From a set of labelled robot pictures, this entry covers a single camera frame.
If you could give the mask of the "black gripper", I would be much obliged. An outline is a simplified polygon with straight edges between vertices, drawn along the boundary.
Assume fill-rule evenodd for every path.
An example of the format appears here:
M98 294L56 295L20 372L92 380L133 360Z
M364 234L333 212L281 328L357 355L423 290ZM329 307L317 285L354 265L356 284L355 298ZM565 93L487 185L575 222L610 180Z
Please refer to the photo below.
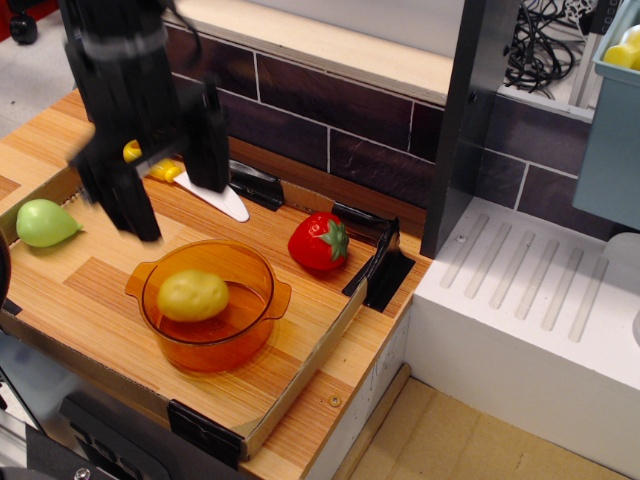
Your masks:
M229 139L218 80L178 85L165 49L167 33L100 37L76 29L65 51L93 138L71 160L90 203L142 242L161 238L151 201L123 147L139 141L146 160L180 155L192 184L222 193L230 179Z

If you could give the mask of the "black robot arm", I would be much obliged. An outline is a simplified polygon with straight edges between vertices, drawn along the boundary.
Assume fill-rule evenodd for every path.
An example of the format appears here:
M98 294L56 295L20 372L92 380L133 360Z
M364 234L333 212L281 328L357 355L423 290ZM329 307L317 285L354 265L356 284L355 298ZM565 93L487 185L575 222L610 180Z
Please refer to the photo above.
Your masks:
M172 1L63 1L65 52L95 132L70 160L86 198L115 227L155 242L161 233L143 185L158 161L179 155L190 181L227 186L229 141L215 77L178 86L163 22Z

